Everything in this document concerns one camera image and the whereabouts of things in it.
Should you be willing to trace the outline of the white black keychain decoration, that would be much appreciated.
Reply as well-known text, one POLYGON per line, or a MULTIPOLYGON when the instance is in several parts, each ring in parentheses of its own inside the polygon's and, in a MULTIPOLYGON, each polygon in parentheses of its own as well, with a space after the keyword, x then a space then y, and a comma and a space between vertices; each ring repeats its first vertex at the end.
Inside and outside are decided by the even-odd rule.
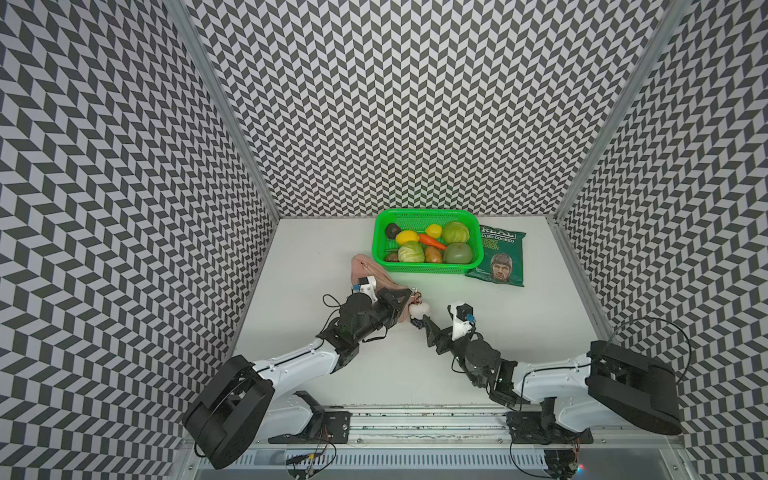
POLYGON ((422 298, 421 293, 416 292, 409 300, 407 313, 410 318, 410 323, 417 329, 421 330, 425 326, 424 320, 431 313, 431 306, 422 298))

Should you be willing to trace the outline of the pink corduroy pouch bag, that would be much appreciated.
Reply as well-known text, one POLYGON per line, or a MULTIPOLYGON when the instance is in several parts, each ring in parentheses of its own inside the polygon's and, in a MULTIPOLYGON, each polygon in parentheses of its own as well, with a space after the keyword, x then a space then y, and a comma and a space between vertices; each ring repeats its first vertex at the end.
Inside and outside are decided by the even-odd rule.
POLYGON ((398 322, 403 323, 410 321, 411 315, 409 308, 411 305, 417 305, 422 302, 421 293, 412 287, 397 284, 388 275, 387 271, 372 258, 363 254, 355 255, 351 260, 351 283, 357 285, 359 279, 367 277, 372 277, 375 280, 374 290, 376 294, 379 294, 383 289, 388 289, 390 291, 408 290, 410 292, 410 298, 403 308, 398 322))

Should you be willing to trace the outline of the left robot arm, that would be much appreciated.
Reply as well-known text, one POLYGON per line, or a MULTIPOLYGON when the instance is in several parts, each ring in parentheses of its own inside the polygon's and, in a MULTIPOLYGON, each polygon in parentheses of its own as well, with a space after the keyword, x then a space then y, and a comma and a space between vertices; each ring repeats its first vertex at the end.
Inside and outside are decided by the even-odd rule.
POLYGON ((220 470, 258 438, 323 443, 324 411, 299 387, 346 367, 375 340, 373 333, 398 323, 412 296, 408 288, 382 288, 374 297, 352 293, 309 345, 257 362, 231 357, 182 416, 196 454, 220 470))

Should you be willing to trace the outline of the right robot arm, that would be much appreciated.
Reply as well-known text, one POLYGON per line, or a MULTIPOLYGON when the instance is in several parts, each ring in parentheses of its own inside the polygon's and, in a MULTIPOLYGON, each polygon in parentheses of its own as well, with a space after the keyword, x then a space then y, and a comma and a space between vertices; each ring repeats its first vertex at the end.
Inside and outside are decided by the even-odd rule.
POLYGON ((592 427, 632 425, 654 434, 682 432, 677 375, 656 358, 596 340, 589 350, 560 362, 505 360, 472 321, 441 328, 429 316, 417 325, 428 346, 453 358, 452 369, 521 420, 527 404, 540 408, 534 432, 553 441, 592 427))

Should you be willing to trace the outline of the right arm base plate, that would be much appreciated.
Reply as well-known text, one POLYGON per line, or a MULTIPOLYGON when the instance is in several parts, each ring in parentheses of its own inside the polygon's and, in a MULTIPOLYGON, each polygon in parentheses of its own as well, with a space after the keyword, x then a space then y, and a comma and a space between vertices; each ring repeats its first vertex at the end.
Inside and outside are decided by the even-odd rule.
POLYGON ((555 422, 555 398, 546 398, 541 409, 533 411, 508 411, 506 424, 512 444, 593 444, 594 437, 590 429, 572 432, 555 422))

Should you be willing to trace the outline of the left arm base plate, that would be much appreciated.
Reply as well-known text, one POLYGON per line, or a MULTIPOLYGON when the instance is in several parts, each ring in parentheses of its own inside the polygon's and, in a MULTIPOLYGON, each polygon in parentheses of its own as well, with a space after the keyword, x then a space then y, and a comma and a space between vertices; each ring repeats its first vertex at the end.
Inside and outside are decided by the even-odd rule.
POLYGON ((352 413, 327 409, 307 391, 283 396, 271 405, 259 434, 269 444, 347 444, 352 413))

